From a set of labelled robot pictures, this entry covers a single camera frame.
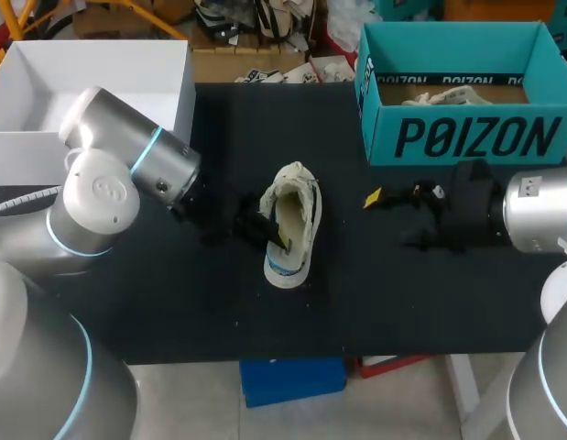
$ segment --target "white box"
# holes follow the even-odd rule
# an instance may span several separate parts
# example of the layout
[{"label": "white box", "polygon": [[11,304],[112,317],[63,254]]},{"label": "white box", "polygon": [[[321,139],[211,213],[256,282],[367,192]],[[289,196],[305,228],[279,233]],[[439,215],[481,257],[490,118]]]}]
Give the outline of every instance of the white box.
[{"label": "white box", "polygon": [[19,41],[0,65],[0,185],[65,181],[69,150],[59,127],[94,85],[189,145],[195,88],[187,41]]}]

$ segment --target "yellow frame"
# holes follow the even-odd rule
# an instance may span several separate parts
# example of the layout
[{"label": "yellow frame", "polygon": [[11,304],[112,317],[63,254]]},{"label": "yellow frame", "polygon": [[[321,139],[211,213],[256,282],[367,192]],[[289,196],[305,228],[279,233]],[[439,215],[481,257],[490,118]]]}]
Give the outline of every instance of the yellow frame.
[{"label": "yellow frame", "polygon": [[[128,7],[130,10],[134,11],[135,14],[143,17],[148,22],[152,23],[156,27],[164,30],[168,34],[170,34],[175,39],[188,39],[184,34],[179,32],[176,28],[171,25],[168,25],[159,17],[154,16],[150,12],[148,12],[144,7],[137,5],[132,0],[86,0],[86,3],[113,3],[118,5],[123,5]],[[27,23],[28,16],[30,13],[35,9],[35,5],[37,4],[37,0],[27,0],[25,2],[25,6],[20,13],[19,17],[16,17],[15,11],[10,4],[10,0],[0,0],[0,11],[2,12],[2,16],[5,19],[6,27],[10,32],[10,38],[13,41],[20,41],[24,39],[25,34],[45,20],[53,17],[59,11],[65,9],[71,4],[71,0],[60,0],[60,4],[53,8],[50,12],[42,16],[39,20],[35,21],[32,25],[24,27],[25,23]],[[5,57],[5,50],[0,49],[0,63],[2,59]]]}]

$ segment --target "black table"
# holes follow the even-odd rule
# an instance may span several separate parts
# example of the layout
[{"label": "black table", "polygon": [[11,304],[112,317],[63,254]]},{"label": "black table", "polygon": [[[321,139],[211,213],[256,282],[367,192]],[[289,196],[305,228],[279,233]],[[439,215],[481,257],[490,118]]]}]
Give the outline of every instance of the black table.
[{"label": "black table", "polygon": [[[401,247],[399,232],[430,215],[365,212],[365,196],[424,176],[447,183],[451,170],[370,167],[359,123],[348,83],[197,87],[191,144],[231,182],[260,193],[293,160],[319,178],[322,225],[301,288],[271,286],[264,255],[242,242],[203,247],[145,197],[90,273],[41,284],[128,363],[526,350],[562,257]],[[2,188],[0,201],[27,190]]]}]

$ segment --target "white sneaker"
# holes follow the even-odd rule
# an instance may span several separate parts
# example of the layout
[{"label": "white sneaker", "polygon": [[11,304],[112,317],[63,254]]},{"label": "white sneaker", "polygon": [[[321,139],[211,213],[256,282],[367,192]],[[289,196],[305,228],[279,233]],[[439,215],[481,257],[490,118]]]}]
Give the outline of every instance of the white sneaker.
[{"label": "white sneaker", "polygon": [[288,251],[268,242],[267,280],[281,289],[298,287],[310,272],[311,249],[322,218],[322,194],[313,174],[300,162],[283,167],[261,197],[260,213],[276,220],[289,239]]},{"label": "white sneaker", "polygon": [[475,104],[486,105],[491,104],[481,98],[470,85],[462,85],[454,87],[446,92],[435,94],[430,97],[429,93],[423,93],[416,96],[413,101],[404,101],[403,105],[459,105],[459,104]]}]

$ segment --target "teal shoe box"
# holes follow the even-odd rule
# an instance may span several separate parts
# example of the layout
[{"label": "teal shoe box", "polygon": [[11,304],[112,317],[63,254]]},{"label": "teal shoe box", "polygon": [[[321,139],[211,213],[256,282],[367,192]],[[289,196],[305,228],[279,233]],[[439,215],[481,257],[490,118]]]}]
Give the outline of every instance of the teal shoe box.
[{"label": "teal shoe box", "polygon": [[429,9],[433,0],[374,0],[375,11],[384,21],[405,21]]},{"label": "teal shoe box", "polygon": [[[383,105],[380,83],[522,87],[526,103]],[[367,24],[354,87],[371,165],[558,164],[567,153],[567,62],[541,23]]]},{"label": "teal shoe box", "polygon": [[548,29],[558,47],[567,50],[567,0],[556,0]]}]

